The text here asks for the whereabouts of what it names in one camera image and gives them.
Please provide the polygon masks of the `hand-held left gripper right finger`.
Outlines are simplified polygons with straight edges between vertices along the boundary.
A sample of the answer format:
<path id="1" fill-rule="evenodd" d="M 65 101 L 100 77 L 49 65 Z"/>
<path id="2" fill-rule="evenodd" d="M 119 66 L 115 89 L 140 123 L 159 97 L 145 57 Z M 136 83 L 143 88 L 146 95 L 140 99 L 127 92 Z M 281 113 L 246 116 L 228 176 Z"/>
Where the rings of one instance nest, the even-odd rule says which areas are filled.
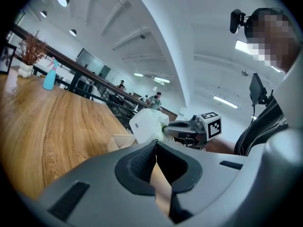
<path id="1" fill-rule="evenodd" d="M 231 185 L 246 158 L 156 143 L 157 163 L 172 188 L 169 217 L 189 219 L 215 202 Z"/>

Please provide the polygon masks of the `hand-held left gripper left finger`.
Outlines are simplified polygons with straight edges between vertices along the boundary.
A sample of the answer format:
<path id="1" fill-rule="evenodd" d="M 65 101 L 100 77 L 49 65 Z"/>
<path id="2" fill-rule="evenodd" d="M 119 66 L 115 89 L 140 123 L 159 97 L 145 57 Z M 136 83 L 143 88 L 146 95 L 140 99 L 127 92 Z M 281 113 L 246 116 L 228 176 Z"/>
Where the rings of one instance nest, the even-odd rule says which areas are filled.
<path id="1" fill-rule="evenodd" d="M 150 185 L 156 142 L 92 157 L 22 202 L 43 227 L 170 227 Z"/>

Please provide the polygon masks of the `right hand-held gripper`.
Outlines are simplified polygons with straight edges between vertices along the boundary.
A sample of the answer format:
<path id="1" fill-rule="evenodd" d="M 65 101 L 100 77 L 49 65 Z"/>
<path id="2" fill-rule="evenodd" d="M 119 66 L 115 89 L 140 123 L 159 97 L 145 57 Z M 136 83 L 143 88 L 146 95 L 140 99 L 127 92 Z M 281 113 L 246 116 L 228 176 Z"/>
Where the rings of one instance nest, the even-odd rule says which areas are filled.
<path id="1" fill-rule="evenodd" d="M 194 129 L 195 131 L 164 131 L 164 135 L 185 139 L 184 146 L 202 150 L 209 140 L 222 133 L 222 118 L 215 112 L 193 115 L 190 121 L 170 121 L 165 128 Z"/>

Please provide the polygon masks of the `white cloth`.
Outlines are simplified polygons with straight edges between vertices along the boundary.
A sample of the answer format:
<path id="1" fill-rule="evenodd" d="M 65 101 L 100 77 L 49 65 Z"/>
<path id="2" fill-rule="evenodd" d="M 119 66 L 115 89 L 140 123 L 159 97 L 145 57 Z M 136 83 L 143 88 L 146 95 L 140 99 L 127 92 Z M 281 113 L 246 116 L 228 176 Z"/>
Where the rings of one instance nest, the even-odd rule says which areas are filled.
<path id="1" fill-rule="evenodd" d="M 168 126 L 169 117 L 154 109 L 142 109 L 130 121 L 129 125 L 139 144 L 153 140 L 173 141 L 172 136 L 165 136 L 162 128 Z"/>

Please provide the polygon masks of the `person's right forearm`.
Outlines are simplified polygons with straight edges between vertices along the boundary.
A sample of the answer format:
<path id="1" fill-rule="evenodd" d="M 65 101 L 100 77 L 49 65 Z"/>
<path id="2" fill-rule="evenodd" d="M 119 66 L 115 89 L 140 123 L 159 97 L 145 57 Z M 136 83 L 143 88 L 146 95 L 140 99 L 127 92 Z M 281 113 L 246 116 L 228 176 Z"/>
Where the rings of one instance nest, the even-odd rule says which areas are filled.
<path id="1" fill-rule="evenodd" d="M 235 142 L 231 142 L 220 137 L 208 141 L 205 145 L 205 150 L 213 153 L 231 154 L 234 155 Z"/>

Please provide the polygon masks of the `person's black printed t-shirt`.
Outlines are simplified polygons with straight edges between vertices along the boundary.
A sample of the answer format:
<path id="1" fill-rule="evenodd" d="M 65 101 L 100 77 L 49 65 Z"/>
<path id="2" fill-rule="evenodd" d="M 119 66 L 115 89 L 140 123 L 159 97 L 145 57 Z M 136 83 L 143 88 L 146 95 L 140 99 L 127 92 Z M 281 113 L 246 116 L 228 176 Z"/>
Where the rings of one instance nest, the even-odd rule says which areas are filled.
<path id="1" fill-rule="evenodd" d="M 234 154 L 248 156 L 252 147 L 266 141 L 275 133 L 288 128 L 287 120 L 277 101 L 273 99 L 265 110 L 240 135 Z"/>

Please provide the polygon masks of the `large wooden table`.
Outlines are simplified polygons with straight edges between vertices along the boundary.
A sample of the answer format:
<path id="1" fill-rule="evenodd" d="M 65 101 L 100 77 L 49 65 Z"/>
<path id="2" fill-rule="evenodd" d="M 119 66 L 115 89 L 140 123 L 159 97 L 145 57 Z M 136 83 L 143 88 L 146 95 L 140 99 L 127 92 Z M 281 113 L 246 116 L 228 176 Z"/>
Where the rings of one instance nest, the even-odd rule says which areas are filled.
<path id="1" fill-rule="evenodd" d="M 107 105 L 10 69 L 0 74 L 0 164 L 13 188 L 38 199 L 45 187 L 83 161 L 134 137 Z"/>

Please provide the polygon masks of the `black chest-mounted screen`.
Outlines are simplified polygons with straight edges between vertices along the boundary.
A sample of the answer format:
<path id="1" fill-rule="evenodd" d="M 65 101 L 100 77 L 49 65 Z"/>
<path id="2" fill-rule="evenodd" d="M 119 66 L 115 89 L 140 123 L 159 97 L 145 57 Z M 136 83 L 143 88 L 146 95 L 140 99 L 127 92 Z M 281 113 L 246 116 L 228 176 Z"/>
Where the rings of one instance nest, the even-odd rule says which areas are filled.
<path id="1" fill-rule="evenodd" d="M 257 73 L 253 73 L 249 89 L 250 89 L 250 99 L 252 101 L 253 107 L 255 105 L 264 105 L 265 107 L 267 107 L 274 98 L 273 89 L 271 90 L 270 95 L 267 96 L 267 90 L 263 86 Z"/>

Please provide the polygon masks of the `black railing wooden handrail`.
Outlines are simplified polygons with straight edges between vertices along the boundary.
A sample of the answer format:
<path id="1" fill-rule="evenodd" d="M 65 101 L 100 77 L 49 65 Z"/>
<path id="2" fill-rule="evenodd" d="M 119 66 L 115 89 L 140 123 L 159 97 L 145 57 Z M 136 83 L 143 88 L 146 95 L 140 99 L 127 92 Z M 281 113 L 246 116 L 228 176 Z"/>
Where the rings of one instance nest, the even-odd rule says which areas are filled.
<path id="1" fill-rule="evenodd" d="M 45 77 L 52 68 L 48 67 L 52 62 L 52 57 L 55 57 L 59 63 L 56 69 L 55 84 L 63 86 L 64 89 L 79 96 L 106 104 L 122 125 L 127 130 L 131 130 L 129 121 L 136 115 L 136 107 L 138 106 L 138 109 L 146 108 L 145 103 L 48 45 L 45 56 L 33 65 L 32 74 Z"/>

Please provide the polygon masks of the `blue spray bottle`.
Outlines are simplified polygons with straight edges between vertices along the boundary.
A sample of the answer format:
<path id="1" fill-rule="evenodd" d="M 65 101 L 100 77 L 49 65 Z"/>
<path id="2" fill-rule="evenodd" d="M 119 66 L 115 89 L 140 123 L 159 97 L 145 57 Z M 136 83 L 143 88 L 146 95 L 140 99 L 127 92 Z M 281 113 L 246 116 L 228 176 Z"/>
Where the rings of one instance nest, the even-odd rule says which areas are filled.
<path id="1" fill-rule="evenodd" d="M 47 73 L 42 87 L 46 90 L 52 90 L 54 87 L 54 82 L 56 78 L 56 69 L 58 66 L 58 61 L 55 59 L 55 57 L 52 57 L 52 62 L 48 65 L 48 67 L 52 67 L 50 71 Z"/>

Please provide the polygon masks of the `white bulbous vase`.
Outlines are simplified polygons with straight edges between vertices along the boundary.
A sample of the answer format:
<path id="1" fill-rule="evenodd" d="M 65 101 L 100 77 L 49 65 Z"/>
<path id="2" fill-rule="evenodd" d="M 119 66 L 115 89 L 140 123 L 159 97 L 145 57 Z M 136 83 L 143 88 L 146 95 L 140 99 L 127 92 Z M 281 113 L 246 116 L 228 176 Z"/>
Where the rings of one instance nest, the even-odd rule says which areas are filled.
<path id="1" fill-rule="evenodd" d="M 33 73 L 33 66 L 27 65 L 24 62 L 20 63 L 19 69 L 18 69 L 18 75 L 23 78 L 28 78 Z"/>

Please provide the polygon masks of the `dried reddish plant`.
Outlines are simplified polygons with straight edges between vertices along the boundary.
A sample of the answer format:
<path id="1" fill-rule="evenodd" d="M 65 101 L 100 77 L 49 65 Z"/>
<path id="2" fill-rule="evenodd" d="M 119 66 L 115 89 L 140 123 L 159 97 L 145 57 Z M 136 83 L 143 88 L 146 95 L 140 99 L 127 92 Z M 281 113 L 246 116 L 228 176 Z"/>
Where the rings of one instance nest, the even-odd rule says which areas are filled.
<path id="1" fill-rule="evenodd" d="M 47 44 L 45 40 L 39 40 L 39 32 L 40 30 L 37 30 L 26 35 L 25 39 L 18 43 L 22 62 L 28 66 L 33 66 L 45 56 Z"/>

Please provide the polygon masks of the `black picture frame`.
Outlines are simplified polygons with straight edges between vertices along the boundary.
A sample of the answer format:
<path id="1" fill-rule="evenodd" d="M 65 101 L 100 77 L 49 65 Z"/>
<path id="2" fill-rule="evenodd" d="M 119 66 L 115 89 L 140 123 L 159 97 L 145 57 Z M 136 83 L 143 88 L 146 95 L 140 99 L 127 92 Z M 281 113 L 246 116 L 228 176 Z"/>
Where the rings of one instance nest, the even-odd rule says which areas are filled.
<path id="1" fill-rule="evenodd" d="M 8 74 L 12 60 L 17 47 L 9 43 L 5 43 L 0 55 L 0 74 Z"/>

